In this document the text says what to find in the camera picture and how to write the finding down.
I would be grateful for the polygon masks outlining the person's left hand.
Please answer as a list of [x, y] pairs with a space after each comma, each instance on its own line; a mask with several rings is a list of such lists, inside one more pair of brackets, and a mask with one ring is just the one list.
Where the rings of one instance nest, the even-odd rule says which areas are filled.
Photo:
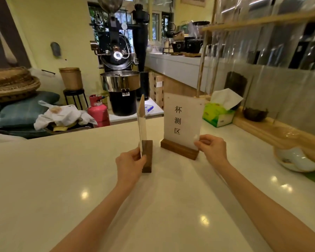
[[115, 160], [117, 165], [117, 187], [130, 193], [138, 182], [142, 171], [139, 170], [140, 147], [122, 152]]

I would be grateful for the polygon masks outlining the black coffee roaster machine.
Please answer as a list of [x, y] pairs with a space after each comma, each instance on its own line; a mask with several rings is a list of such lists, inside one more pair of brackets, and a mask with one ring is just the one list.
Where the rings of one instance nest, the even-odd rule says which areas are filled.
[[137, 111], [137, 99], [144, 72], [148, 46], [149, 13], [143, 5], [134, 4], [129, 14], [134, 24], [120, 22], [116, 12], [120, 11], [123, 0], [98, 0], [106, 13], [102, 29], [97, 29], [97, 41], [91, 41], [91, 50], [101, 61], [102, 86], [109, 94], [113, 114], [130, 116]]

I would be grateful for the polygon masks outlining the red gas cylinder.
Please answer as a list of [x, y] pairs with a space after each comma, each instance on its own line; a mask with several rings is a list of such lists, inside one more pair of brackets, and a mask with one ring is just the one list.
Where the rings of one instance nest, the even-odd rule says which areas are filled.
[[102, 102], [105, 96], [102, 95], [90, 95], [90, 107], [88, 107], [87, 113], [94, 118], [96, 124], [94, 128], [110, 126], [109, 113], [107, 106]]

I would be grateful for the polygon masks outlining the black kettle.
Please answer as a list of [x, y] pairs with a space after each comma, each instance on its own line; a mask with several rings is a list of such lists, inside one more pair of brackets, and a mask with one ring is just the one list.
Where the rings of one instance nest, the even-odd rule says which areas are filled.
[[164, 37], [172, 39], [175, 36], [175, 34], [177, 34], [175, 30], [176, 25], [173, 22], [169, 21], [166, 28], [164, 29]]

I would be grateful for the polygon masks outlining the stack of woven bamboo trays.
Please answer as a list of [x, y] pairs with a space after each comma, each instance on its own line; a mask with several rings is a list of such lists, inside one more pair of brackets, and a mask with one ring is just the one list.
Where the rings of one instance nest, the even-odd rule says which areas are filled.
[[39, 78], [25, 67], [0, 69], [0, 104], [33, 96], [40, 86]]

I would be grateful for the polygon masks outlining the white crumpled cloth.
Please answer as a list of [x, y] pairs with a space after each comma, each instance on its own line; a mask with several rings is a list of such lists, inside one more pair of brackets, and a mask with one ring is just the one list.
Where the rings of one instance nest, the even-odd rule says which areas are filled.
[[46, 128], [50, 123], [55, 123], [60, 127], [68, 127], [73, 123], [78, 123], [81, 126], [87, 124], [96, 126], [98, 124], [85, 110], [78, 110], [75, 105], [55, 106], [42, 100], [39, 100], [38, 104], [47, 107], [48, 110], [37, 117], [34, 123], [35, 130]]

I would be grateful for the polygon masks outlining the grey wall lamp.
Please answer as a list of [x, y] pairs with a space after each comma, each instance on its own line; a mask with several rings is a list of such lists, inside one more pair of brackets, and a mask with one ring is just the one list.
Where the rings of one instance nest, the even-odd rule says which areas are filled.
[[60, 45], [57, 42], [51, 42], [50, 47], [54, 57], [60, 58], [62, 56]]

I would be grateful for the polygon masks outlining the acrylic sign holder wooden base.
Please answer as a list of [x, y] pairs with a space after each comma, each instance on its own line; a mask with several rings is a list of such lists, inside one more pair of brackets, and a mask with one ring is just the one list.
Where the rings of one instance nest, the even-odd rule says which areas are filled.
[[142, 169], [142, 173], [152, 173], [152, 153], [153, 141], [147, 139], [146, 114], [145, 114], [144, 94], [141, 95], [137, 107], [137, 121], [139, 127], [139, 147], [140, 156], [146, 156], [146, 163]]

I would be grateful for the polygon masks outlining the black pot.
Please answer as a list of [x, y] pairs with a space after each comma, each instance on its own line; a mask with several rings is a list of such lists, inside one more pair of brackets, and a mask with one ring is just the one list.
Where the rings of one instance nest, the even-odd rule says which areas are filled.
[[185, 40], [172, 42], [172, 49], [173, 53], [185, 53], [186, 52]]
[[185, 41], [185, 52], [198, 54], [202, 48], [203, 39], [188, 39]]

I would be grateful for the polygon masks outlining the person's right hand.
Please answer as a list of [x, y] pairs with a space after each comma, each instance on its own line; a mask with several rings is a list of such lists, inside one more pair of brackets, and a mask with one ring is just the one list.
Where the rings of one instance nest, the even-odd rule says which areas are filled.
[[199, 139], [195, 141], [209, 141], [209, 149], [203, 153], [214, 169], [220, 170], [230, 165], [227, 159], [226, 142], [222, 138], [205, 134], [200, 135]]

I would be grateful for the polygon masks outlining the dark small bowl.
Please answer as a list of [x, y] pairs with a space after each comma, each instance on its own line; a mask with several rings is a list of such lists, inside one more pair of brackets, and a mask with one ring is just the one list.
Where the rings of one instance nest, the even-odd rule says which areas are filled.
[[268, 113], [268, 109], [266, 109], [265, 111], [252, 108], [246, 108], [243, 110], [244, 117], [247, 120], [253, 122], [262, 122], [267, 117]]

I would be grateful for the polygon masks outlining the blue grey cushion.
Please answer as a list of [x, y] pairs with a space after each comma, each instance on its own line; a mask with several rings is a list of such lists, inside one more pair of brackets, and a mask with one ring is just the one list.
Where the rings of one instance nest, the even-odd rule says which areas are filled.
[[38, 101], [55, 105], [60, 95], [49, 91], [37, 91], [35, 95], [15, 102], [0, 104], [0, 128], [33, 126], [39, 115], [48, 108]]

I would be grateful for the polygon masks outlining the person's right forearm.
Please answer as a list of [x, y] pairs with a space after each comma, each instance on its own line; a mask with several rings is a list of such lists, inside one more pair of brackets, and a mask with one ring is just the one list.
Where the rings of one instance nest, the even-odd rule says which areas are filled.
[[227, 160], [213, 167], [274, 252], [315, 252], [315, 232], [256, 188]]

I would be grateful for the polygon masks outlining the black round stool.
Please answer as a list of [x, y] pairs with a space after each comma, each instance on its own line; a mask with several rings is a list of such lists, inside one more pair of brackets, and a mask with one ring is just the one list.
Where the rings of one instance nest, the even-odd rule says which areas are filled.
[[89, 103], [87, 97], [85, 95], [84, 89], [78, 90], [63, 90], [63, 96], [66, 105], [73, 104], [79, 110], [87, 110], [89, 107]]

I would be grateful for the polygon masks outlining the green tissue box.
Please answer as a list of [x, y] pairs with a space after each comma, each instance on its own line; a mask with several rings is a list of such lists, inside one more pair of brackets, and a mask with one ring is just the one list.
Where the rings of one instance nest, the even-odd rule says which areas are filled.
[[202, 119], [216, 128], [231, 124], [242, 100], [242, 96], [229, 88], [214, 91]]

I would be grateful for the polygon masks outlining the wooden crate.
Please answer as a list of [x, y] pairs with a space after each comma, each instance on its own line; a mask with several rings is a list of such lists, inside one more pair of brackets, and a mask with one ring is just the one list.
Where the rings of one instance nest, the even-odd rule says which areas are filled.
[[148, 73], [150, 98], [161, 108], [164, 109], [164, 77], [154, 72]]

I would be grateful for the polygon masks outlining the paper sign holder wooden base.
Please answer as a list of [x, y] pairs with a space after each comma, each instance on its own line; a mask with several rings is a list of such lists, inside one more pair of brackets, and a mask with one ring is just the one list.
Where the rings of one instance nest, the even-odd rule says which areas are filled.
[[196, 160], [205, 99], [164, 93], [164, 138], [160, 147]]

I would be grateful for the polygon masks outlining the person's left forearm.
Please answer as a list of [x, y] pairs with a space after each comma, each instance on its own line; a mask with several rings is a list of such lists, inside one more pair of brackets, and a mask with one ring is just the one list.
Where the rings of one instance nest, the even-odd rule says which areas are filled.
[[138, 180], [118, 180], [103, 201], [50, 252], [97, 252], [101, 239]]

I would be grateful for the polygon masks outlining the white ceramic bowl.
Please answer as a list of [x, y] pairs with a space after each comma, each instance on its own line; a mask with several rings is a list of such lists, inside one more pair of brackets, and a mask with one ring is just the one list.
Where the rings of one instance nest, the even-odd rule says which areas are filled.
[[309, 159], [301, 148], [280, 149], [273, 147], [276, 162], [284, 168], [299, 173], [311, 173], [315, 171], [315, 162]]

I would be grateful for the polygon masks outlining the wooden shelf rack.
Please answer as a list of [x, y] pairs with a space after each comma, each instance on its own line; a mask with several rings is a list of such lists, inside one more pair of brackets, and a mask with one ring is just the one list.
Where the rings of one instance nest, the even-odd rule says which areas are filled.
[[[234, 123], [280, 149], [315, 162], [315, 0], [214, 0], [196, 97], [236, 87]], [[262, 122], [243, 110], [269, 113]]]

